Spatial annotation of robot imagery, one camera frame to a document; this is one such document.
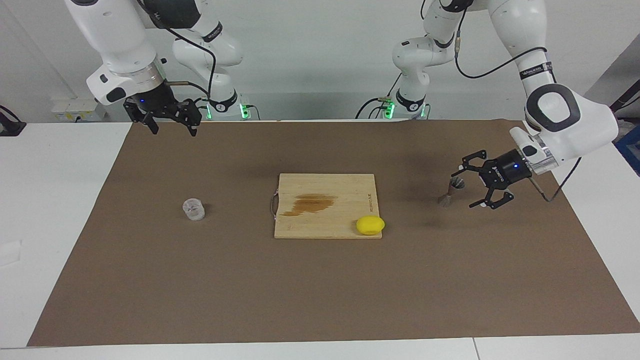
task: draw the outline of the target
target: stain on cutting board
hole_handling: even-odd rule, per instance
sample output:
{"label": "stain on cutting board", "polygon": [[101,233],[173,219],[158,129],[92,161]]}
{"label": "stain on cutting board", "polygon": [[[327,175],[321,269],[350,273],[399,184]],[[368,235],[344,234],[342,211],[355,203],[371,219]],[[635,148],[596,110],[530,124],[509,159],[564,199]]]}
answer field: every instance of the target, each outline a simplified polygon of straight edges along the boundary
{"label": "stain on cutting board", "polygon": [[296,196],[296,202],[293,205],[293,209],[282,214],[282,216],[298,217],[304,213],[316,214],[322,210],[332,207],[335,204],[335,199],[337,199],[337,197],[319,193],[298,195]]}

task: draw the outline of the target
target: white wall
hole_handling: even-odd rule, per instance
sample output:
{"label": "white wall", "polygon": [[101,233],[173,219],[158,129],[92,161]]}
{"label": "white wall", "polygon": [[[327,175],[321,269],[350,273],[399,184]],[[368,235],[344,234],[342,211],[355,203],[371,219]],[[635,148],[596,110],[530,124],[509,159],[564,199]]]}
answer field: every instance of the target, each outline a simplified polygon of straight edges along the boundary
{"label": "white wall", "polygon": [[42,121],[51,99],[74,94],[0,1],[0,104],[26,122]]}
{"label": "white wall", "polygon": [[[622,55],[607,69],[587,96],[607,105],[613,104],[640,79],[640,35],[629,45]],[[617,116],[640,118],[640,101],[617,112]]]}
{"label": "white wall", "polygon": [[[62,0],[0,0],[24,28],[48,61],[79,97],[92,98],[84,79],[100,58],[87,44],[67,13]],[[424,34],[419,0],[214,0],[225,29],[245,49],[245,59],[230,68],[238,90],[260,107],[263,118],[350,118],[371,97],[385,95],[398,71],[391,49],[398,41]],[[637,0],[547,1],[548,48],[560,82],[584,94],[640,32]],[[7,80],[7,74],[25,73],[33,65],[16,41],[7,41],[0,26],[3,59],[2,94],[35,95],[34,101],[0,96],[30,121],[50,119],[44,99],[61,85],[35,86],[33,81]],[[170,51],[173,37],[148,30],[159,54],[170,60],[171,80],[196,80],[176,63]],[[21,53],[7,57],[5,51]],[[487,12],[467,16],[463,26],[461,65],[480,73],[508,59]],[[468,80],[453,64],[429,69],[432,87],[428,101],[432,118],[522,118],[524,91],[515,66],[480,80]],[[180,95],[197,96],[188,89]],[[108,109],[113,120],[127,120],[119,106]]]}

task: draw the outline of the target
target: black cable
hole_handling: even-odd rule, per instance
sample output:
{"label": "black cable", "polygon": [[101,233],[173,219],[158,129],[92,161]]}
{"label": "black cable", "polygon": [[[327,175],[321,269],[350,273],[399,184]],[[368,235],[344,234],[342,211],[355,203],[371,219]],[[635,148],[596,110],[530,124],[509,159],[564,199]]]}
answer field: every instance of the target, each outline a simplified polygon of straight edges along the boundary
{"label": "black cable", "polygon": [[257,107],[256,105],[247,105],[246,107],[247,107],[247,108],[254,108],[254,109],[255,109],[255,112],[257,112],[257,113],[258,113],[258,120],[262,120],[262,119],[260,118],[260,110],[258,110],[258,107]]}
{"label": "black cable", "polygon": [[542,195],[542,199],[545,199],[546,202],[553,202],[556,197],[560,194],[560,191],[562,191],[562,189],[564,188],[564,186],[566,185],[567,181],[569,181],[569,179],[571,178],[571,176],[573,175],[573,173],[575,172],[575,170],[578,168],[578,165],[580,165],[580,162],[582,161],[582,158],[578,158],[578,161],[575,162],[575,165],[573,166],[573,169],[571,169],[571,171],[569,171],[569,174],[566,176],[566,178],[564,179],[564,181],[562,182],[562,184],[560,184],[560,187],[558,188],[558,190],[556,190],[556,193],[554,194],[554,196],[549,199],[547,197],[547,195],[545,194],[544,191],[542,191],[542,189],[540,188],[540,186],[535,182],[535,180],[533,180],[533,178],[529,178],[529,180],[531,181],[531,183],[536,187],[536,189],[538,190],[538,192],[540,192],[540,195]]}
{"label": "black cable", "polygon": [[429,112],[427,113],[427,119],[426,120],[429,120],[429,116],[431,116],[431,104],[425,104],[424,105],[424,107],[427,107],[427,106],[429,106]]}
{"label": "black cable", "polygon": [[385,106],[378,106],[377,108],[374,108],[373,110],[371,110],[371,112],[370,112],[370,114],[369,114],[368,119],[371,119],[371,117],[373,116],[373,112],[374,112],[374,111],[378,110],[378,114],[380,114],[380,111],[381,111],[381,110],[384,110],[384,109],[386,109],[386,108],[387,108],[387,107],[385,107]]}
{"label": "black cable", "polygon": [[[402,72],[400,74],[398,74],[398,77],[396,78],[396,82],[394,82],[393,85],[391,85],[391,89],[389,89],[389,92],[387,93],[387,97],[391,96],[391,92],[394,91],[394,88],[396,87],[396,85],[398,84],[398,81],[400,81],[400,77],[402,76]],[[380,116],[380,110],[378,111],[378,113],[376,114],[376,119]]]}
{"label": "black cable", "polygon": [[364,111],[364,108],[367,107],[367,105],[369,105],[372,102],[376,102],[376,101],[380,101],[377,97],[374,97],[373,99],[367,101],[364,103],[364,105],[362,105],[362,107],[360,108],[360,110],[358,110],[358,113],[356,114],[356,119],[360,118],[360,114]]}
{"label": "black cable", "polygon": [[631,87],[624,94],[622,94],[622,96],[618,100],[616,100],[616,102],[614,102],[610,106],[611,111],[615,113],[616,111],[620,110],[620,108],[622,108],[622,106],[628,103],[629,100],[631,100],[631,98],[633,98],[633,96],[638,92],[640,92],[640,80],[636,81],[633,85],[631,85]]}
{"label": "black cable", "polygon": [[138,2],[138,5],[140,5],[140,7],[142,8],[142,10],[144,10],[144,11],[145,11],[145,13],[147,13],[147,15],[149,15],[149,16],[151,16],[152,18],[156,19],[156,24],[161,25],[161,26],[162,26],[162,29],[165,29],[165,30],[169,31],[173,36],[175,36],[175,37],[177,37],[177,38],[179,38],[179,39],[181,39],[181,40],[183,40],[183,41],[187,42],[188,44],[191,44],[191,45],[193,45],[193,46],[197,47],[198,49],[200,49],[200,50],[204,51],[205,53],[207,53],[207,54],[209,54],[209,55],[211,55],[211,56],[213,57],[213,64],[212,64],[212,66],[211,66],[211,75],[209,76],[209,87],[208,87],[209,91],[208,91],[208,92],[205,92],[205,94],[207,94],[207,100],[211,100],[211,86],[212,86],[212,84],[213,84],[213,74],[214,74],[214,73],[215,73],[215,71],[216,71],[216,65],[217,65],[217,63],[218,63],[218,59],[216,58],[216,55],[215,55],[211,50],[209,50],[209,49],[207,49],[207,48],[205,48],[205,47],[202,47],[202,46],[200,46],[200,45],[198,45],[198,44],[194,43],[193,41],[191,41],[191,40],[187,39],[186,37],[184,37],[184,36],[182,36],[182,35],[180,35],[180,34],[176,33],[174,30],[172,30],[171,28],[169,28],[169,27],[167,27],[166,25],[164,25],[164,24],[163,24],[160,20],[158,20],[158,19],[157,19],[157,17],[156,17],[156,16],[155,16],[155,15],[154,15],[154,14],[153,14],[153,13],[152,13],[152,12],[151,12],[147,7],[146,7],[146,6],[145,6],[145,4],[143,3],[143,1],[142,1],[142,0],[137,0],[137,2]]}
{"label": "black cable", "polygon": [[620,108],[619,108],[618,110],[622,110],[622,109],[624,109],[624,108],[628,108],[629,106],[633,105],[633,103],[634,103],[634,102],[636,102],[636,101],[638,101],[639,99],[640,99],[640,96],[639,96],[639,97],[636,97],[636,99],[635,99],[635,100],[633,100],[633,101],[629,102],[628,104],[626,104],[626,105],[624,105],[624,106],[620,106]]}
{"label": "black cable", "polygon": [[[461,38],[462,23],[464,22],[464,20],[465,20],[465,17],[466,17],[466,16],[467,16],[467,10],[465,9],[465,11],[462,13],[462,19],[460,19],[460,24],[458,24],[458,32],[457,32],[457,35],[456,35],[458,39],[460,39],[460,38]],[[459,51],[459,50],[457,49],[456,54],[455,54],[456,67],[458,68],[458,72],[459,72],[460,74],[462,74],[462,76],[464,76],[465,78],[469,78],[469,79],[480,79],[480,78],[483,78],[483,77],[485,77],[485,76],[487,76],[487,75],[493,74],[494,72],[496,72],[496,71],[498,71],[498,70],[502,69],[503,67],[505,67],[505,66],[509,65],[510,63],[512,63],[512,62],[514,62],[514,61],[516,61],[517,59],[519,59],[519,58],[521,58],[521,57],[525,56],[526,54],[533,53],[534,51],[539,51],[539,50],[542,50],[542,51],[544,51],[545,53],[548,51],[546,47],[542,47],[542,46],[534,47],[533,49],[529,49],[529,50],[525,51],[524,53],[519,54],[518,56],[515,56],[514,58],[510,59],[510,60],[509,60],[509,61],[507,61],[506,63],[503,63],[502,65],[500,65],[500,66],[496,67],[496,68],[495,68],[495,69],[493,69],[493,70],[490,70],[490,71],[488,71],[488,72],[485,72],[485,73],[484,73],[484,74],[482,74],[482,75],[472,76],[472,75],[468,75],[468,74],[466,74],[464,71],[462,71],[462,68],[460,67],[460,63],[459,63],[459,61],[458,61],[458,55],[459,55],[459,52],[458,52],[458,51]]]}
{"label": "black cable", "polygon": [[18,122],[22,122],[22,120],[20,120],[18,116],[16,116],[11,110],[7,109],[6,107],[0,105],[0,109],[4,110],[7,114],[11,115]]}
{"label": "black cable", "polygon": [[424,5],[427,3],[427,0],[422,0],[422,6],[420,7],[420,17],[422,17],[422,20],[424,20]]}
{"label": "black cable", "polygon": [[207,91],[206,91],[206,90],[204,90],[204,88],[203,88],[202,86],[200,86],[200,85],[198,85],[198,84],[194,84],[194,83],[192,83],[192,82],[190,82],[190,81],[187,81],[187,83],[189,83],[189,86],[193,86],[194,88],[199,89],[199,90],[200,90],[201,92],[203,92],[205,95],[208,95],[208,94],[207,94]]}

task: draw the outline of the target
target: brown paper mat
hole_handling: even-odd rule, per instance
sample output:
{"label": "brown paper mat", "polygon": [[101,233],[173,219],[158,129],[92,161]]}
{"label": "brown paper mat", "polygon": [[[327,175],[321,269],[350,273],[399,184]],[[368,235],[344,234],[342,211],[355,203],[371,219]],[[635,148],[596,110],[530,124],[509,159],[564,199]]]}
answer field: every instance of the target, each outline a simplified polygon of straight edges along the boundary
{"label": "brown paper mat", "polygon": [[[515,124],[134,125],[29,346],[640,332],[564,197],[523,181],[468,209],[485,189],[467,174],[436,205],[462,156],[515,147]],[[384,239],[274,240],[283,172],[375,174]]]}

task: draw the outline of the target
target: clear plastic cup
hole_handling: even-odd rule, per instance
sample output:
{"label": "clear plastic cup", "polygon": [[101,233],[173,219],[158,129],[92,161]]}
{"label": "clear plastic cup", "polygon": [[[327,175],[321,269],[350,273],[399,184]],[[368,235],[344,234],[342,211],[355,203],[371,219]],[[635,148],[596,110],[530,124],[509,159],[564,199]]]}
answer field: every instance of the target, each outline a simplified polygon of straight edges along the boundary
{"label": "clear plastic cup", "polygon": [[204,219],[204,206],[198,199],[189,199],[182,205],[184,213],[187,214],[189,220],[200,221]]}

